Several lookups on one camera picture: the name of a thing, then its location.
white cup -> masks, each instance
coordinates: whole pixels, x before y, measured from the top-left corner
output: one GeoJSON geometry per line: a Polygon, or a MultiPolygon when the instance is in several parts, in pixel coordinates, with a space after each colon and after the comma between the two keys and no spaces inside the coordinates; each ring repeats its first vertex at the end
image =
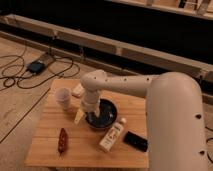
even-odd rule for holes
{"type": "Polygon", "coordinates": [[[70,108],[71,92],[68,88],[62,87],[55,91],[55,100],[63,110],[70,108]]]}

white robotic arm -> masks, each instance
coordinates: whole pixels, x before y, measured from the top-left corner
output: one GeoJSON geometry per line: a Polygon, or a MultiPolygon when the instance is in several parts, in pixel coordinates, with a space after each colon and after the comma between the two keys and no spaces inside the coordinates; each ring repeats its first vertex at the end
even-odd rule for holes
{"type": "Polygon", "coordinates": [[[100,90],[146,97],[150,171],[207,171],[205,127],[199,85],[177,72],[107,77],[103,70],[81,78],[81,106],[96,111],[100,90]]]}

black bowl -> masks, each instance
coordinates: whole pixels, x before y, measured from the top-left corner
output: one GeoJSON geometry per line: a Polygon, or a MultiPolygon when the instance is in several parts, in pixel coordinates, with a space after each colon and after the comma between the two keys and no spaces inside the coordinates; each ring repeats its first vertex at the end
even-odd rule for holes
{"type": "Polygon", "coordinates": [[[86,113],[86,121],[95,129],[105,129],[110,127],[117,118],[117,109],[115,105],[106,99],[100,99],[100,116],[97,117],[94,112],[86,113]]]}

small container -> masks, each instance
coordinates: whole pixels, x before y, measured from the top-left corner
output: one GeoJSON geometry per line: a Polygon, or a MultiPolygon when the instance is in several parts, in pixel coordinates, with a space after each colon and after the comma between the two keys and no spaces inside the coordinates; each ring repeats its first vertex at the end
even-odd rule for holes
{"type": "Polygon", "coordinates": [[[55,100],[63,110],[70,108],[71,92],[68,88],[62,87],[56,90],[55,100]]]}
{"type": "Polygon", "coordinates": [[[114,145],[115,141],[120,136],[121,132],[124,130],[123,125],[126,123],[125,118],[121,118],[119,122],[113,124],[104,138],[100,141],[99,146],[105,152],[109,152],[112,146],[114,145]]]}

wooden table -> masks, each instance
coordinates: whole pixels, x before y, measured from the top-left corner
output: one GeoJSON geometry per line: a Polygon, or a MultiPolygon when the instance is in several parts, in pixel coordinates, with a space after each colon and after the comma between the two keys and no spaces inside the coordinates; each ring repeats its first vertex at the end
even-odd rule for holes
{"type": "Polygon", "coordinates": [[[125,131],[109,153],[103,152],[98,143],[106,131],[94,131],[85,120],[74,124],[80,99],[72,97],[71,109],[64,112],[54,100],[54,91],[59,87],[71,90],[79,80],[56,79],[46,99],[26,159],[27,166],[72,167],[72,168],[148,168],[148,154],[122,142],[129,130],[146,138],[145,100],[110,91],[103,91],[101,97],[112,101],[118,110],[118,117],[127,118],[125,131]],[[65,128],[69,136],[68,150],[59,156],[57,151],[60,129],[65,128]]]}

